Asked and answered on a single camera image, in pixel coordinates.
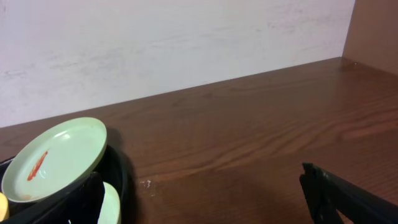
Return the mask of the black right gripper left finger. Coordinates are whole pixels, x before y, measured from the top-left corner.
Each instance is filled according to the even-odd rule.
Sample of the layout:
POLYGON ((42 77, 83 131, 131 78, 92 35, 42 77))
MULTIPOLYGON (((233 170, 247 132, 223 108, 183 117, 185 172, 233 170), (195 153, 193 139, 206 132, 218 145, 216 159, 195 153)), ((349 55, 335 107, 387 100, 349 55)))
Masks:
POLYGON ((4 220, 4 224, 97 224, 104 199, 104 185, 93 172, 44 200, 4 220))

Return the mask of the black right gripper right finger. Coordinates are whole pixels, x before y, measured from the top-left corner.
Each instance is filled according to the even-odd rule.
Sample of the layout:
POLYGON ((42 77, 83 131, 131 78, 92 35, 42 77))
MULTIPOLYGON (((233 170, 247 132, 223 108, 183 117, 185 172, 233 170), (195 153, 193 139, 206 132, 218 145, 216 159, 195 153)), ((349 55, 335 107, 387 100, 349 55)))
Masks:
POLYGON ((397 223, 397 205, 312 163, 302 164, 300 184, 314 223, 397 223))

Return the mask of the yellow plate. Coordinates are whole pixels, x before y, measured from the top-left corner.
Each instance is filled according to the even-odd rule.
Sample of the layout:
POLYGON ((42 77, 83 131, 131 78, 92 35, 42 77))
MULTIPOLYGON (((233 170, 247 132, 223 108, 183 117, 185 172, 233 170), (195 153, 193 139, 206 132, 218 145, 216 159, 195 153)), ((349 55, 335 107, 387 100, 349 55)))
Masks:
POLYGON ((9 218, 9 202, 7 197, 0 193, 0 222, 9 218))

